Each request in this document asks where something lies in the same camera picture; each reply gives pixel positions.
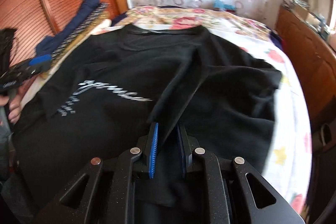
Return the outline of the person's left hand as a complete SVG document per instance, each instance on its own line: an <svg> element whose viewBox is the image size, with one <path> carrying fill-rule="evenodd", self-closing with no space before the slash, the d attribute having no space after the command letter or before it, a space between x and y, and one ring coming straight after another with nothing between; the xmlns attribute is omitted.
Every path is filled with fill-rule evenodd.
<svg viewBox="0 0 336 224"><path fill-rule="evenodd" d="M21 107L22 97L18 92L16 92L15 97L9 98L9 96L0 95L0 105L9 107L9 114L7 115L7 119L11 124L16 124L19 120L22 112Z"/></svg>

